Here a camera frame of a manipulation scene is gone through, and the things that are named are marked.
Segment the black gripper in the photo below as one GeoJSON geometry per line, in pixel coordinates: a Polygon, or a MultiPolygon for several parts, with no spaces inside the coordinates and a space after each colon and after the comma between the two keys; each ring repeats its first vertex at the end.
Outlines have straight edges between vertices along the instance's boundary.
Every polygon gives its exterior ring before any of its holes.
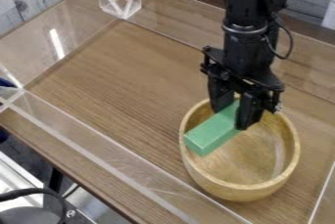
{"type": "Polygon", "coordinates": [[[239,94],[235,128],[246,130],[263,111],[275,112],[284,83],[273,73],[278,26],[222,26],[223,48],[202,48],[200,72],[207,77],[208,103],[214,112],[227,108],[239,94]]]}

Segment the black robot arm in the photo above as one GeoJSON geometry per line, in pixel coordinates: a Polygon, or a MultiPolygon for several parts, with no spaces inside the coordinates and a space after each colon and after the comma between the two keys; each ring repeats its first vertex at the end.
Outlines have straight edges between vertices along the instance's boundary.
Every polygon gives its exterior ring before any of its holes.
{"type": "Polygon", "coordinates": [[[270,66],[286,54],[277,53],[278,33],[285,30],[277,13],[286,0],[225,0],[223,47],[202,48],[200,72],[207,76],[211,109],[238,101],[234,126],[247,129],[265,112],[277,112],[284,83],[270,66]]]}

